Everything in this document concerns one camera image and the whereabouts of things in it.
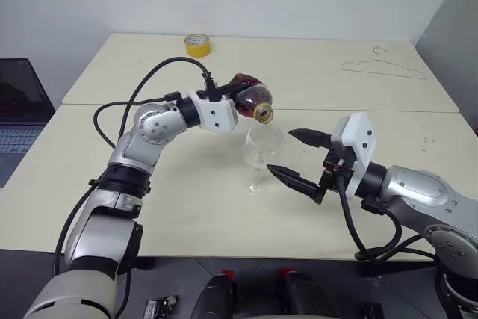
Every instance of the gray wall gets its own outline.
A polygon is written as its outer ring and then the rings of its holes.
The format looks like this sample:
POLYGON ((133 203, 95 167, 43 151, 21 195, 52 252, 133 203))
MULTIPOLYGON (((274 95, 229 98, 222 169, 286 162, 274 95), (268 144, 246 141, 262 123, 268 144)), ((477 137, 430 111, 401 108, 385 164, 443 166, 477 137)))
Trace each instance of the gray wall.
POLYGON ((478 126, 478 0, 444 0, 416 48, 468 123, 478 126))
POLYGON ((111 32, 416 42, 442 2, 0 0, 0 58, 30 58, 59 105, 111 32))

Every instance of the plastic bottle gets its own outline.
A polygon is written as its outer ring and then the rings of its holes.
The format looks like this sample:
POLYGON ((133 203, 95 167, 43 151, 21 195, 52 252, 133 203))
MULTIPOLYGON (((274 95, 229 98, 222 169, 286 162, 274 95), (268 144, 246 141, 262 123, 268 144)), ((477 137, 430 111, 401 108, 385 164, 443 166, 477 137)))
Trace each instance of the plastic bottle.
POLYGON ((272 120, 272 95, 264 84, 257 78, 244 74, 236 74, 229 83, 252 85, 234 97, 236 109, 240 114, 253 117, 260 123, 269 123, 272 120))

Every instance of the laptop keyboard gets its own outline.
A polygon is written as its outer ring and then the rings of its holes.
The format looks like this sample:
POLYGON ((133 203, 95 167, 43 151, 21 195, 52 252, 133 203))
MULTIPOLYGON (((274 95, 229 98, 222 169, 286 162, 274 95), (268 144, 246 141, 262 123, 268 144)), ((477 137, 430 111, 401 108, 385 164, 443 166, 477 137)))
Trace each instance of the laptop keyboard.
POLYGON ((2 130, 0 129, 0 154, 26 153, 42 130, 2 130))

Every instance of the laptop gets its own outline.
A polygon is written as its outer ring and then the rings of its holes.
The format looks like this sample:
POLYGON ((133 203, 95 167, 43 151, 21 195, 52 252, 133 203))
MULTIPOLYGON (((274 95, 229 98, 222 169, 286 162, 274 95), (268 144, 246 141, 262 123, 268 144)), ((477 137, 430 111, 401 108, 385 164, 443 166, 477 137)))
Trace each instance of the laptop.
POLYGON ((54 113, 29 59, 0 59, 0 188, 54 113))

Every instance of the glass base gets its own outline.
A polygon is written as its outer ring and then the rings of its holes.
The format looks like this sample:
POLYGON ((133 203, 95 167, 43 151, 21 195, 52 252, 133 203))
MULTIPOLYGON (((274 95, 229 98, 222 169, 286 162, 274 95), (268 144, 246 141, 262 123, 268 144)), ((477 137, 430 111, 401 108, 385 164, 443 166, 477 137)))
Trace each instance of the glass base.
POLYGON ((244 190, 253 196, 261 195, 270 187, 266 170, 248 168, 242 176, 244 190))

